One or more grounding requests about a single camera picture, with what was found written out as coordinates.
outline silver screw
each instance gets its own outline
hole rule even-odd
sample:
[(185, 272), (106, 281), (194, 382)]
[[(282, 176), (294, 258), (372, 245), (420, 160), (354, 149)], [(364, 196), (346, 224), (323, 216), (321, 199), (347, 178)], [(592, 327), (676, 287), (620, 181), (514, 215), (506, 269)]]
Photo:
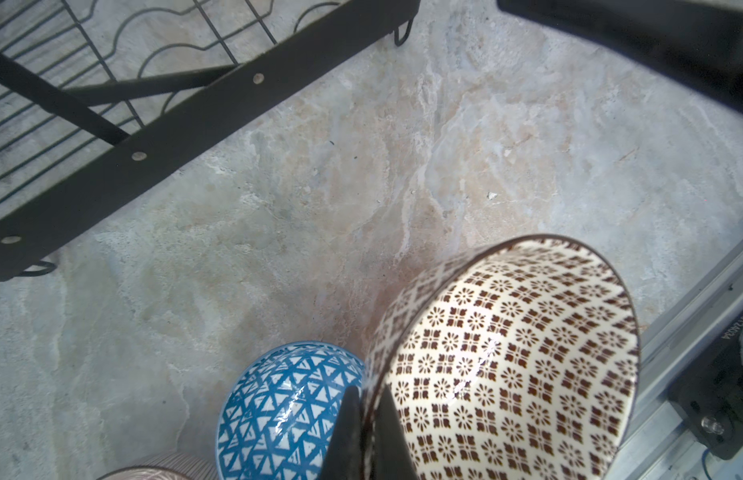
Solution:
[(723, 435), (723, 432), (725, 431), (721, 422), (713, 417), (704, 417), (701, 421), (701, 425), (703, 430), (714, 435)]

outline metal wire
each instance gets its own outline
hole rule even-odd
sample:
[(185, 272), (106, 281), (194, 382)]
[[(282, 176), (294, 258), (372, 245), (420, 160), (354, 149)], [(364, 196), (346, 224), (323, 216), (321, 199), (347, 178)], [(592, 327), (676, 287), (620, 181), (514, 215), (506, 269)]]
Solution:
[[(119, 43), (122, 40), (127, 26), (132, 24), (137, 18), (146, 14), (160, 12), (163, 14), (176, 15), (177, 17), (182, 18), (186, 15), (193, 14), (194, 12), (198, 12), (203, 18), (204, 23), (208, 26), (214, 40), (206, 45), (192, 43), (165, 44), (149, 53), (140, 63), (140, 67), (136, 72), (137, 78), (141, 78), (144, 75), (147, 67), (157, 55), (175, 48), (191, 48), (196, 51), (206, 52), (211, 48), (220, 46), (226, 54), (226, 57), (230, 60), (230, 63), (237, 65), (239, 63), (238, 59), (233, 54), (228, 42), (236, 35), (241, 34), (246, 29), (252, 28), (257, 24), (268, 36), (268, 39), (272, 44), (278, 43), (265, 22), (273, 12), (275, 0), (270, 0), (266, 12), (258, 12), (250, 0), (245, 0), (246, 6), (253, 14), (254, 19), (227, 34), (220, 33), (220, 30), (214, 24), (212, 18), (205, 9), (205, 5), (213, 1), (215, 0), (193, 0), (193, 5), (184, 10), (173, 10), (171, 8), (163, 7), (142, 8), (137, 10), (136, 12), (129, 14), (120, 24), (118, 24), (112, 42), (110, 43), (109, 50), (107, 52), (101, 52), (98, 49), (98, 46), (92, 41), (92, 32), (90, 32), (91, 27), (88, 26), (88, 22), (97, 16), (99, 0), (91, 0), (88, 6), (88, 11), (84, 10), (86, 14), (81, 18), (78, 18), (74, 13), (68, 0), (29, 0), (21, 7), (12, 9), (5, 18), (0, 19), (0, 32), (12, 24), (12, 22), (15, 22), (14, 25), (22, 22), (21, 25), (23, 26), (20, 33), (12, 35), (10, 38), (6, 39), (5, 43), (0, 45), (0, 51), (15, 61), (22, 61), (24, 58), (28, 58), (31, 53), (38, 53), (39, 49), (50, 45), (51, 42), (60, 39), (63, 35), (74, 35), (78, 40), (73, 39), (72, 37), (70, 37), (70, 39), (66, 37), (64, 43), (66, 45), (75, 44), (77, 45), (75, 48), (69, 52), (61, 52), (59, 57), (54, 56), (51, 62), (41, 68), (33, 69), (34, 72), (41, 77), (51, 75), (52, 71), (57, 72), (54, 73), (54, 75), (59, 75), (59, 72), (64, 72), (65, 76), (62, 82), (56, 81), (54, 84), (58, 88), (65, 88), (82, 80), (87, 75), (94, 74), (95, 72), (104, 73), (110, 82), (127, 80), (126, 78), (117, 78), (110, 63), (113, 62), (117, 56)], [(6, 2), (6, 0), (0, 0), (0, 6), (3, 8), (6, 8), (7, 5), (11, 4), (11, 2)], [(315, 5), (311, 10), (318, 6), (334, 4), (336, 4), (336, 2), (325, 2), (323, 4)], [(295, 30), (297, 26), (299, 26), (300, 21), (304, 18), (305, 14), (307, 14), (307, 12), (303, 12), (302, 16), (300, 16), (300, 19), (295, 25)], [(36, 54), (33, 62), (43, 63), (43, 59), (47, 56), (53, 57), (51, 55)], [(87, 62), (88, 57), (93, 57), (90, 62)], [(70, 68), (70, 65), (72, 64), (77, 65), (77, 67), (75, 69)], [(160, 108), (160, 114), (166, 112), (170, 103), (176, 98), (178, 93), (179, 92), (173, 92), (166, 96)], [(24, 178), (23, 181), (11, 188), (10, 191), (0, 196), (0, 205), (5, 204), (7, 200), (22, 191), (22, 189), (32, 185), (52, 169), (61, 168), (61, 165), (64, 165), (64, 162), (67, 159), (81, 152), (82, 149), (86, 148), (96, 140), (95, 137), (91, 137), (89, 134), (86, 134), (86, 132), (83, 132), (81, 128), (73, 128), (72, 130), (60, 129), (59, 126), (64, 125), (64, 120), (60, 120), (63, 123), (54, 122), (54, 120), (57, 119), (56, 116), (43, 116), (43, 111), (40, 110), (40, 108), (34, 108), (36, 106), (34, 103), (27, 101), (23, 102), (19, 99), (20, 97), (14, 94), (14, 92), (0, 87), (0, 108), (2, 110), (8, 110), (7, 113), (1, 114), (0, 117), (0, 138), (2, 132), (13, 132), (11, 137), (1, 138), (2, 141), (0, 142), (0, 161), (2, 162), (0, 164), (2, 166), (0, 169), (0, 187), (5, 188), (7, 183), (12, 182), (13, 178), (15, 178), (15, 181), (18, 180), (15, 175), (23, 175)], [(124, 101), (122, 103), (126, 109), (128, 109), (129, 113), (128, 117), (119, 121), (117, 125), (120, 127), (129, 123), (132, 125), (137, 123), (137, 126), (142, 128), (144, 126), (144, 120), (134, 107), (133, 102)], [(105, 108), (97, 110), (97, 112), (100, 115), (104, 115), (108, 112), (116, 113), (114, 112), (114, 109), (118, 105), (120, 104), (110, 104)], [(51, 129), (53, 133), (49, 134), (48, 129)], [(40, 137), (42, 140), (38, 142), (40, 144), (38, 150), (28, 147), (29, 145), (33, 145), (34, 141), (27, 141), (31, 138), (35, 138), (36, 135), (42, 135)], [(55, 152), (64, 148), (65, 145), (71, 145), (72, 148), (57, 156)], [(23, 157), (17, 158), (19, 154), (14, 154), (15, 151), (21, 152), (19, 154), (22, 154)]]

